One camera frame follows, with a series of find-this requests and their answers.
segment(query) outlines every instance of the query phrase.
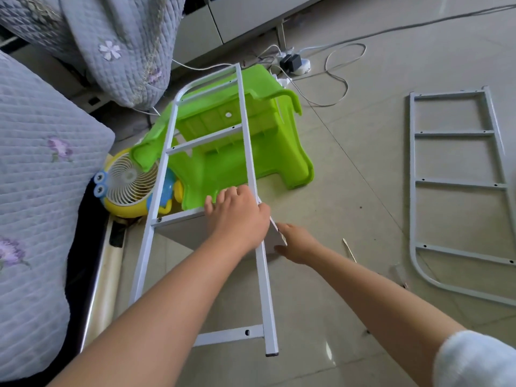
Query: person's left hand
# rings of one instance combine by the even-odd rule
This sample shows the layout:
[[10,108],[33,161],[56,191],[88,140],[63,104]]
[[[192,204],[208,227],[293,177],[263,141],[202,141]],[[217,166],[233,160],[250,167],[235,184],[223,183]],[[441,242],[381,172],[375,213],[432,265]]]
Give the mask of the person's left hand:
[[269,229],[270,208],[257,205],[251,189],[230,187],[217,195],[215,205],[208,195],[204,203],[208,233],[239,247],[243,255],[258,247]]

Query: minion-shaped fan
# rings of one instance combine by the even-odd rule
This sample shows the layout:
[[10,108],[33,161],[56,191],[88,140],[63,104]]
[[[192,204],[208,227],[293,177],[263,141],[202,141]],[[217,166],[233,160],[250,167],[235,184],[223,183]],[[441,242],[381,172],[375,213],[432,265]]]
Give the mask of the minion-shaped fan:
[[[107,163],[103,171],[94,176],[94,195],[115,216],[134,218],[149,213],[152,192],[158,174],[158,161],[148,172],[143,172],[129,158],[129,149],[119,152]],[[163,191],[159,201],[159,214],[168,214],[172,198],[183,201],[183,185],[167,168]]]

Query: white fan grille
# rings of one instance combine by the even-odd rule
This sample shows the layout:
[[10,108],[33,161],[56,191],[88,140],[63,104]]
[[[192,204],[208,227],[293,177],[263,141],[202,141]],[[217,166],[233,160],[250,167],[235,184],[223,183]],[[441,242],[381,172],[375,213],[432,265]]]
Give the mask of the white fan grille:
[[135,205],[151,194],[157,174],[157,162],[149,172],[143,172],[125,153],[109,167],[106,198],[118,206]]

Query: quilted fabric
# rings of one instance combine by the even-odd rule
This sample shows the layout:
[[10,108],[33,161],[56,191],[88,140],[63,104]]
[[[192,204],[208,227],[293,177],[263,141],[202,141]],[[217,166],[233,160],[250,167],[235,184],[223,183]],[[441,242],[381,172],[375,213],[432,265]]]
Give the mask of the quilted fabric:
[[42,371],[61,349],[77,210],[113,140],[0,52],[0,381]]
[[164,94],[185,0],[0,0],[0,23],[91,75],[121,106]]

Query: metal shelf frame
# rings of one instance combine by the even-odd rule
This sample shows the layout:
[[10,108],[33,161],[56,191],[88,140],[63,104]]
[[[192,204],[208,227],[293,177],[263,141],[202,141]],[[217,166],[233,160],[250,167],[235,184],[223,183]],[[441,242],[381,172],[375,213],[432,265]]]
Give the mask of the metal shelf frame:
[[[451,98],[463,98],[472,97],[480,99],[486,106],[488,113],[488,130],[450,130],[450,131],[421,131],[416,130],[416,116],[415,116],[415,103],[425,99],[451,99]],[[511,227],[513,231],[513,240],[516,244],[516,200],[514,190],[509,184],[507,179],[507,165],[504,147],[500,137],[500,130],[498,128],[498,121],[494,112],[493,100],[491,98],[491,92],[488,86],[482,87],[481,90],[470,90],[470,91],[457,91],[457,92],[444,92],[436,94],[417,94],[411,92],[409,95],[409,123],[410,123],[410,260],[412,265],[419,273],[419,275],[426,280],[428,283],[444,289],[446,291],[460,293],[463,295],[476,297],[479,299],[490,300],[497,303],[506,304],[508,306],[516,306],[516,300],[502,296],[493,295],[491,293],[485,293],[481,291],[475,291],[473,289],[463,288],[460,286],[454,286],[439,282],[428,274],[426,274],[419,262],[417,261],[417,250],[431,250],[444,254],[451,254],[464,258],[474,260],[484,260],[492,263],[508,265],[514,267],[516,261],[516,255],[513,259],[500,258],[497,256],[479,254],[474,252],[468,252],[463,250],[451,249],[448,247],[441,247],[438,245],[430,245],[424,242],[416,241],[416,186],[420,184],[432,185],[435,187],[442,186],[453,186],[453,187],[467,187],[467,188],[489,188],[498,189],[503,192],[506,196],[507,203],[509,206],[509,216],[511,221]],[[501,182],[469,182],[465,180],[457,179],[435,179],[435,178],[416,178],[416,155],[415,155],[415,142],[416,139],[431,139],[431,138],[461,138],[461,137],[482,137],[482,138],[494,138],[494,145],[496,151],[497,164],[500,169]]]
[[[183,98],[183,96],[192,89],[200,89],[206,84],[213,84],[231,75],[236,75],[236,78],[231,79],[227,82],[221,82],[221,84],[214,88],[200,90],[190,97]],[[174,136],[175,123],[177,121],[177,112],[179,106],[184,103],[188,103],[191,100],[198,99],[204,95],[216,92],[220,89],[227,88],[231,85],[238,85],[238,98],[240,102],[240,112],[242,123],[228,127],[226,129],[217,131],[215,133],[197,138],[172,146],[172,139]],[[142,294],[144,288],[145,274],[149,263],[149,255],[151,252],[152,239],[155,232],[155,227],[165,225],[166,222],[173,222],[174,220],[183,220],[188,218],[197,218],[203,215],[203,209],[191,209],[185,212],[179,212],[176,214],[170,214],[164,218],[158,218],[158,207],[159,207],[159,196],[162,194],[164,176],[168,165],[168,158],[170,155],[174,155],[177,152],[182,152],[188,149],[192,149],[198,145],[205,144],[217,139],[229,136],[241,132],[243,134],[243,145],[246,159],[247,169],[247,180],[248,185],[253,194],[255,195],[257,203],[260,202],[256,188],[256,176],[255,167],[253,164],[253,155],[251,147],[251,135],[249,133],[249,123],[246,110],[245,93],[243,90],[242,70],[239,64],[234,64],[223,68],[220,71],[211,73],[210,75],[201,77],[191,83],[185,85],[179,90],[172,102],[172,111],[170,120],[168,123],[167,134],[164,140],[163,150],[161,159],[158,166],[158,174],[156,178],[156,184],[154,186],[154,192],[152,194],[152,201],[149,209],[149,215],[145,224],[145,231],[142,240],[140,253],[138,256],[138,262],[132,282],[132,289],[130,295],[129,305],[132,305],[138,300]],[[214,331],[210,333],[199,334],[194,346],[210,345],[222,342],[238,341],[241,339],[249,338],[261,338],[265,339],[265,355],[266,356],[277,356],[278,355],[278,339],[276,335],[276,327],[274,320],[274,309],[273,301],[270,292],[269,273],[267,269],[267,259],[265,253],[265,243],[262,241],[261,244],[255,250],[256,254],[256,267],[258,273],[260,301],[261,301],[261,325],[252,325],[237,329],[229,329],[222,331]]]

